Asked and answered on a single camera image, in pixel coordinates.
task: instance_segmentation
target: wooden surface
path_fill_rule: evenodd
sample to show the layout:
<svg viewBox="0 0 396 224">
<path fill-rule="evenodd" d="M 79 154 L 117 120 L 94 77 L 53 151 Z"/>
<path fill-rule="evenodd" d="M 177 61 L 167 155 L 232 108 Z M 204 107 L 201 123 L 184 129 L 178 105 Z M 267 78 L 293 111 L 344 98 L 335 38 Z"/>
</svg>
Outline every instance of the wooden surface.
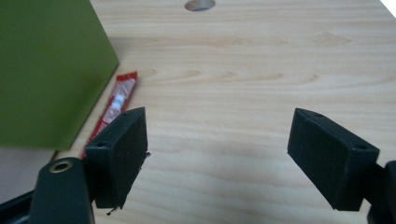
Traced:
<svg viewBox="0 0 396 224">
<path fill-rule="evenodd" d="M 366 223 L 333 211 L 287 154 L 295 107 L 396 160 L 396 19 L 379 0 L 92 0 L 117 54 L 140 75 L 146 160 L 121 211 L 97 223 Z M 72 150 L 77 156 L 109 87 Z"/>
</svg>

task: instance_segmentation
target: green object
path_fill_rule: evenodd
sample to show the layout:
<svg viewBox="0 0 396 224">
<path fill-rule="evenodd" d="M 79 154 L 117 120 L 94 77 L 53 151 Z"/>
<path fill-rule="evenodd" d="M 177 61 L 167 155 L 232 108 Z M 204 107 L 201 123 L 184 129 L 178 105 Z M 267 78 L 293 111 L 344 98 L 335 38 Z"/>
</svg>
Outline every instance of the green object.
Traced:
<svg viewBox="0 0 396 224">
<path fill-rule="evenodd" d="M 0 147 L 69 149 L 117 65 L 89 0 L 0 1 Z"/>
</svg>

